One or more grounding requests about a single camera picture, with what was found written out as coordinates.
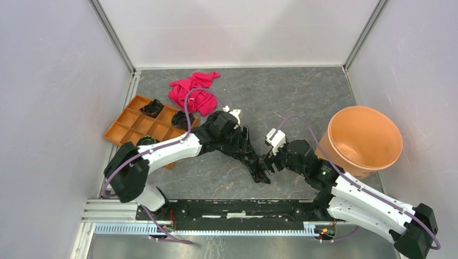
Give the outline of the black plastic trash bag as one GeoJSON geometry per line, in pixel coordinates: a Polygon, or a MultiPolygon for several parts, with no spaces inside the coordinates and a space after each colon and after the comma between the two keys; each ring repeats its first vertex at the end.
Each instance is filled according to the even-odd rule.
{"type": "Polygon", "coordinates": [[[217,150],[240,161],[248,169],[255,183],[271,183],[266,174],[266,168],[260,163],[260,157],[254,151],[250,142],[240,144],[238,147],[221,146],[217,150]]]}

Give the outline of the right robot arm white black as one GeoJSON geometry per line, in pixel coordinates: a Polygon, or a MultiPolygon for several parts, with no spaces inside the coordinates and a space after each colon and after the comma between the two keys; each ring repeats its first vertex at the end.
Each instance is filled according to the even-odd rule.
{"type": "Polygon", "coordinates": [[[312,214],[365,228],[392,243],[407,258],[426,258],[438,232],[435,215],[424,203],[401,202],[357,180],[340,174],[327,160],[319,159],[306,140],[266,139],[271,150],[262,157],[271,171],[288,169],[305,178],[318,190],[312,214]]]}

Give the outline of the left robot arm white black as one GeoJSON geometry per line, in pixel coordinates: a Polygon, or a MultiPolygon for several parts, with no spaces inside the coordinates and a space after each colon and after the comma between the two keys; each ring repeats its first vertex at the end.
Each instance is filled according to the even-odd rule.
{"type": "Polygon", "coordinates": [[[147,184],[149,174],[178,160],[219,151],[247,167],[256,183],[270,183],[250,142],[249,128],[240,124],[240,110],[216,111],[207,121],[176,138],[151,145],[124,143],[104,170],[112,196],[121,203],[143,205],[157,220],[170,212],[165,195],[147,184]]]}

